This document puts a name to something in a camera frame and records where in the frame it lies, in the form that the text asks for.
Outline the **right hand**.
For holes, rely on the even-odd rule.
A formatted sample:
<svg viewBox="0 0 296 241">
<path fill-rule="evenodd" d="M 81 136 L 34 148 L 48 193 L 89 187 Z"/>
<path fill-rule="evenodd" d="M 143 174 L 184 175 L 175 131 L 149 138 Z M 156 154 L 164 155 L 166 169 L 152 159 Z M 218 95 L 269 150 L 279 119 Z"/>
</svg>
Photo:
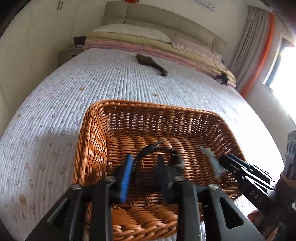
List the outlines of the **right hand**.
<svg viewBox="0 0 296 241">
<path fill-rule="evenodd" d="M 266 240 L 295 240 L 295 180 L 284 174 L 269 194 L 254 203 L 261 214 L 256 227 Z"/>
</svg>

